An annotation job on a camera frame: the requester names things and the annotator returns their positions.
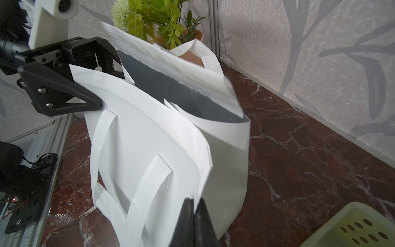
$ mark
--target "white bag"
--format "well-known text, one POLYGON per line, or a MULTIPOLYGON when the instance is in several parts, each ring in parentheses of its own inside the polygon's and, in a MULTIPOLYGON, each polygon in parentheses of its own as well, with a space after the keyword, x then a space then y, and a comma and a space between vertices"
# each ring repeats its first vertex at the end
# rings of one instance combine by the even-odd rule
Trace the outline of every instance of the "white bag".
MULTIPOLYGON (((151 166, 149 164, 152 159, 156 155, 160 155, 173 171, 170 182, 170 179, 167 178, 167 184, 170 184, 169 193, 174 187, 173 182, 177 176, 187 178, 186 180, 177 179, 177 181, 180 181, 179 185, 182 182, 189 185, 183 192, 193 191, 190 196, 181 194, 177 198, 171 198, 171 200, 179 200, 183 196, 184 198, 193 198, 194 209, 196 210, 197 203, 202 196, 205 199, 216 237, 220 239, 241 210, 246 194, 248 176, 250 121, 243 115, 230 81, 223 75, 215 55, 198 40, 190 41, 167 51, 113 26, 103 23, 103 27, 111 37, 112 44, 118 50, 125 78, 130 82, 133 80, 132 84, 127 84, 126 81, 107 74, 82 71, 80 68, 77 71, 73 67, 72 71, 76 82, 102 99, 103 109, 108 109, 118 116, 117 124, 119 126, 123 125, 124 128, 120 135, 120 127, 118 127, 117 138, 121 140, 117 141, 120 141, 124 146, 131 147, 129 148, 131 151, 127 151, 127 148, 120 150, 112 144, 113 140, 106 139, 103 142, 103 150, 105 151, 102 152, 106 154, 103 158, 102 155, 100 156, 98 169, 108 193, 115 201, 113 204, 118 205, 123 210, 124 217, 128 208, 129 214, 131 213, 129 203, 134 201, 134 197, 138 196, 138 194, 135 194, 138 190, 138 183, 141 180, 140 184, 142 184, 143 173, 147 167, 148 170, 145 173, 149 172, 151 166), (186 51, 200 57, 205 67, 200 67, 177 57, 186 51), (137 89, 131 89, 133 88, 132 85, 136 85, 137 89), (128 103, 122 103, 120 99, 113 95, 114 93, 128 103), (158 151, 162 151, 164 148, 160 148, 161 145, 164 145, 163 136, 157 134, 153 136, 151 134, 151 126, 146 125, 144 121, 142 122, 140 117, 144 115, 137 114, 138 112, 136 113, 134 109, 135 106, 149 118, 154 119, 161 127, 164 124, 165 128, 162 128, 165 132, 172 133, 171 138, 180 143, 188 155, 200 159, 193 159, 194 164, 188 164, 190 168, 185 170, 185 173, 176 173, 173 168, 173 166, 177 167, 176 164, 173 164, 174 157, 169 160, 169 156, 176 155, 177 151, 168 151, 166 157, 158 151), (205 150, 202 148, 204 146, 201 140, 202 134, 205 138, 204 141, 209 144, 209 147, 206 146, 205 150), (148 136, 150 140, 141 141, 140 138, 143 138, 144 135, 148 136), (148 150, 150 156, 149 158, 146 157, 145 149, 151 149, 150 144, 156 141, 158 143, 155 143, 154 150, 158 149, 158 152, 148 150), (112 154, 114 158, 108 158, 109 154, 112 154), (132 162, 128 162, 130 155, 143 156, 143 158, 134 157, 133 160, 129 158, 132 162), (191 174, 190 171, 195 166, 198 167, 199 172, 191 174), (187 181, 188 179, 192 179, 192 181, 197 179, 199 183, 198 185, 191 185, 187 181)), ((101 129, 101 127, 98 128, 101 123, 101 120, 99 120, 100 112, 85 113, 85 118, 90 137, 93 136, 93 133, 96 136, 97 130, 101 129)), ((169 205, 174 204, 175 207, 168 211, 169 208, 164 208, 161 202, 163 197, 168 199, 168 196, 160 196, 160 193, 158 193, 153 199, 150 211, 147 212, 141 245, 144 244, 145 247, 168 246, 178 219, 175 212, 178 211, 179 214, 183 203, 183 199, 179 202, 169 202, 169 205)), ((120 227, 120 230, 116 230, 121 246, 130 246, 127 245, 127 243, 130 243, 127 240, 129 238, 127 235, 131 233, 122 229, 123 227, 120 227)))
POLYGON ((103 104, 85 112, 93 203, 121 246, 167 247, 184 199, 193 198, 197 208, 212 168, 205 138, 181 114, 125 80, 70 69, 103 104), (98 170, 105 189, 97 183, 98 170))

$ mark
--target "screw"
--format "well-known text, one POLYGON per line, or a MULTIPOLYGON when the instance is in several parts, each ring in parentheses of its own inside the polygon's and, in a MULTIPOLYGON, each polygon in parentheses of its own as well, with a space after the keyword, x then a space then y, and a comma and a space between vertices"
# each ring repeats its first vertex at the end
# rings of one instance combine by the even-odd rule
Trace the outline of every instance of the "screw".
POLYGON ((37 90, 40 94, 45 94, 47 92, 47 89, 45 87, 42 87, 37 90))

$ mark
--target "dark gray bag lining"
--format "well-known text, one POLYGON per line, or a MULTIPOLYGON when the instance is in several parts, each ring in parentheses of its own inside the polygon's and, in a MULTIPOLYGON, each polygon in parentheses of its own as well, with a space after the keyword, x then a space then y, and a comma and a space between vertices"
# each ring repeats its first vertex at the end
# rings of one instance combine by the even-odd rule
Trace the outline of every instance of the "dark gray bag lining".
POLYGON ((224 123, 245 123, 246 117, 240 118, 209 97, 187 87, 173 78, 158 72, 128 54, 118 51, 122 65, 133 78, 136 86, 164 104, 175 103, 184 111, 203 119, 224 123))

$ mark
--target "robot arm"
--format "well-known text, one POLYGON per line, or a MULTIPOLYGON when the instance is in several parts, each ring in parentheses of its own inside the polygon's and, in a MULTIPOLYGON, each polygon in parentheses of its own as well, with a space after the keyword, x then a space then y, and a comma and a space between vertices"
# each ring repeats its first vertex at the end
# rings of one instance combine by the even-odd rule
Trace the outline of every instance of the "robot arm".
POLYGON ((78 13, 78 0, 1 0, 0 68, 6 75, 19 73, 18 86, 28 93, 37 112, 57 116, 99 110, 99 97, 75 83, 69 64, 95 69, 124 79, 113 69, 120 63, 116 50, 102 38, 68 37, 68 19, 78 13), (31 31, 23 19, 33 19, 31 31), (67 103, 78 97, 83 103, 67 103))

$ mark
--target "black metal bracket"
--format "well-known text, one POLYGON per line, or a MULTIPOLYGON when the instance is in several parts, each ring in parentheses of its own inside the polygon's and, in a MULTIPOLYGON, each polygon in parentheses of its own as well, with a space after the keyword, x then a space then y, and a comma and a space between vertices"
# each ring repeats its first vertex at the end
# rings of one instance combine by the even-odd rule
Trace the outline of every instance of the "black metal bracket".
POLYGON ((68 64, 51 70, 43 64, 31 62, 20 66, 18 72, 25 82, 23 88, 38 113, 52 117, 102 108, 99 97, 68 79, 72 79, 68 64), (83 100, 84 103, 67 103, 73 97, 83 100))
POLYGON ((102 108, 100 98, 75 83, 69 64, 89 69, 97 66, 102 72, 125 79, 122 72, 115 71, 113 60, 120 63, 117 51, 105 39, 95 37, 58 42, 49 46, 15 54, 13 68, 17 68, 23 84, 37 112, 57 116, 102 108), (67 103, 77 97, 84 103, 67 103))
POLYGON ((194 214, 194 200, 185 198, 169 247, 220 247, 204 199, 194 214))

